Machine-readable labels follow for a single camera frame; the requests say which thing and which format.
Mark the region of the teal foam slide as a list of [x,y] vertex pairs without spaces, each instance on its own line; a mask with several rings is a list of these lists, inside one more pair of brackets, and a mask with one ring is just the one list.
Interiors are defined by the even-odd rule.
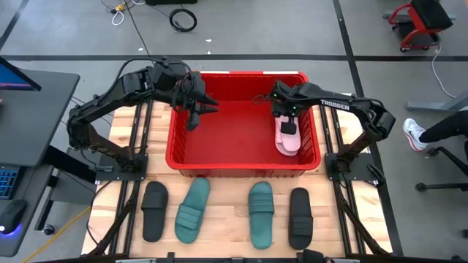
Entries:
[[275,213],[273,189],[262,181],[252,186],[248,195],[249,232],[252,245],[265,250],[272,244],[273,215]]
[[175,217],[175,235],[179,241],[191,244],[196,239],[203,224],[203,216],[210,194],[209,181],[195,178],[178,206]]

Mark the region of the black desk base beam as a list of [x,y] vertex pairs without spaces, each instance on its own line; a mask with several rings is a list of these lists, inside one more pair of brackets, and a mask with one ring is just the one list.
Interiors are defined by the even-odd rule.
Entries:
[[91,170],[87,164],[78,161],[74,157],[53,147],[52,145],[49,145],[45,151],[42,162],[52,165],[62,172],[76,175],[80,179],[86,180],[89,183],[94,183],[96,180],[97,174],[95,171]]

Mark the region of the grey desk foot plate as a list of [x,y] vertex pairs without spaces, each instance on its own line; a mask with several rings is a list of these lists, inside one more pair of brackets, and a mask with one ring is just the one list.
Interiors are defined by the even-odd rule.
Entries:
[[88,181],[69,172],[57,170],[54,174],[58,181],[52,188],[51,200],[77,205],[89,205],[94,198],[96,181]]

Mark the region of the red plastic bin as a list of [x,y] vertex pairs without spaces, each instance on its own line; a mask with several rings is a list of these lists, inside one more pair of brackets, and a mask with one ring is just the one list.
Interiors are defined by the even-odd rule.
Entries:
[[201,78],[219,111],[201,115],[193,131],[186,129],[187,113],[172,112],[165,154],[170,168],[187,177],[293,178],[319,167],[322,154],[312,110],[298,117],[298,153],[284,156],[275,146],[270,103],[254,103],[276,80],[288,86],[305,83],[304,73],[202,72]]

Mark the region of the black foam slide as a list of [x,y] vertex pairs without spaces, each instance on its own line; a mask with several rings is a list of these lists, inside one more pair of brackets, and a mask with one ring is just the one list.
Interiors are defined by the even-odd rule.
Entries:
[[167,188],[158,181],[146,185],[140,209],[143,211],[143,239],[154,243],[160,240],[165,227],[168,202]]
[[294,188],[290,194],[288,241],[294,250],[303,250],[313,237],[312,210],[309,192],[305,188]]

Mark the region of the black office chair base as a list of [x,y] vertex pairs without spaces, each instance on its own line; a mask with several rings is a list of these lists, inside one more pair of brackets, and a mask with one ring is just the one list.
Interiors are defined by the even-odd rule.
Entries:
[[[426,152],[426,158],[434,157],[439,153],[446,155],[467,177],[468,177],[468,164],[465,164],[458,157],[454,156],[449,150],[444,147],[431,148]],[[468,183],[443,183],[443,184],[425,184],[417,183],[415,190],[424,192],[427,190],[440,190],[440,189],[458,189],[460,191],[468,192]]]

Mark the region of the grey table foot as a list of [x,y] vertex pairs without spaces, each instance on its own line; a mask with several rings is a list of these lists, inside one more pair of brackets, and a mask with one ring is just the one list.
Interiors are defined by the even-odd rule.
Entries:
[[456,96],[448,102],[411,102],[405,105],[406,110],[415,111],[433,111],[439,113],[454,113],[462,110],[468,110],[468,91]]

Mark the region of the dark grey desk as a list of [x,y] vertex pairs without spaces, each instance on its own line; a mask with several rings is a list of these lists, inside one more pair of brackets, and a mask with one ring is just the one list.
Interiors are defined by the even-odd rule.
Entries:
[[41,91],[0,91],[0,164],[38,165],[79,83],[80,75],[24,69]]

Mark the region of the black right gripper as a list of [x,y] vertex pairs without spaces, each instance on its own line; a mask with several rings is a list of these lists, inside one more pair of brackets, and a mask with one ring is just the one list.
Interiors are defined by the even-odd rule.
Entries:
[[296,118],[303,110],[300,104],[301,97],[298,95],[298,85],[293,87],[276,80],[270,92],[272,114],[280,118],[280,132],[283,134],[296,134]]

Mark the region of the person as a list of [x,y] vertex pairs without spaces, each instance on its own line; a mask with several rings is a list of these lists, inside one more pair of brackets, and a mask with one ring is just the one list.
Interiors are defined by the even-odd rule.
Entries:
[[468,110],[454,113],[436,123],[425,130],[420,135],[419,140],[423,143],[430,143],[459,135],[468,138]]

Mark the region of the red rolling stool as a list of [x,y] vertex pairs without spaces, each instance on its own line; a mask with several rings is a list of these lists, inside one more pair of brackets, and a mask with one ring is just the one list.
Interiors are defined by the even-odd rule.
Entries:
[[398,31],[402,53],[439,46],[439,33],[453,25],[439,0],[412,0],[383,17]]

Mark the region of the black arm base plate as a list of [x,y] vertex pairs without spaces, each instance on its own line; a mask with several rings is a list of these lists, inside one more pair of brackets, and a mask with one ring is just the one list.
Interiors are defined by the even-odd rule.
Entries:
[[370,153],[360,153],[350,165],[350,172],[340,172],[335,165],[336,154],[326,153],[324,161],[328,178],[332,181],[340,180],[376,180],[377,176],[368,168],[374,163]]
[[123,168],[115,159],[102,155],[96,170],[97,180],[142,181],[146,177],[148,155],[139,154],[135,168]]

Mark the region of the black backlit keyboard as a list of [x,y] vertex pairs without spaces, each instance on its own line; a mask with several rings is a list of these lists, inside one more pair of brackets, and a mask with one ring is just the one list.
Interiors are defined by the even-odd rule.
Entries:
[[0,164],[0,199],[11,199],[14,195],[20,167]]

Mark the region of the black floor box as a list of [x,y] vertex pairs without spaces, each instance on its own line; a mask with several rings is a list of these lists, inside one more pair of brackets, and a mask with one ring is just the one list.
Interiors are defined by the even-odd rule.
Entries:
[[144,0],[147,5],[162,5],[162,4],[196,4],[198,0]]

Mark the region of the black frame crossbar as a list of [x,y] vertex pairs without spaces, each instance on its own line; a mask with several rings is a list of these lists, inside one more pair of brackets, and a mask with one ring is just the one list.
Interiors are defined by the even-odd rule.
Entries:
[[[333,263],[468,263],[459,256],[451,259],[429,259],[391,255],[350,254],[346,257],[328,257]],[[125,259],[121,255],[90,256],[74,259],[46,260],[34,263],[298,263],[295,258],[178,258],[174,253],[168,253],[165,258],[134,258]]]

